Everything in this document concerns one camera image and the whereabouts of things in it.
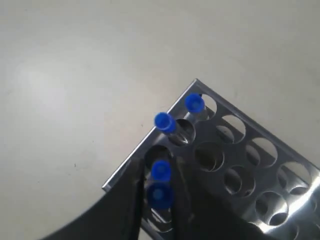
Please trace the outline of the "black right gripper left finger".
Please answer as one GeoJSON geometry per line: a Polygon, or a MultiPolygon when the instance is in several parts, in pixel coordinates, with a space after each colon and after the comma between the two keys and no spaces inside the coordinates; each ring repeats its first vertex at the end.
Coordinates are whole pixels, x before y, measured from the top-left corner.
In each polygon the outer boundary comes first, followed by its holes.
{"type": "Polygon", "coordinates": [[[132,159],[115,185],[81,216],[44,240],[137,240],[144,209],[145,163],[132,159]]]}

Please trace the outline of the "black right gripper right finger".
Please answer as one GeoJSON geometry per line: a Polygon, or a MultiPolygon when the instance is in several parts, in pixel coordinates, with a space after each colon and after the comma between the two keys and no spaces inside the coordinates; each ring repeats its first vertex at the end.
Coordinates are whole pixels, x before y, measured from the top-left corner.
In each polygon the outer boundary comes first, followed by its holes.
{"type": "Polygon", "coordinates": [[[270,240],[257,226],[237,216],[197,179],[196,169],[181,158],[170,162],[173,237],[176,240],[270,240]]]}

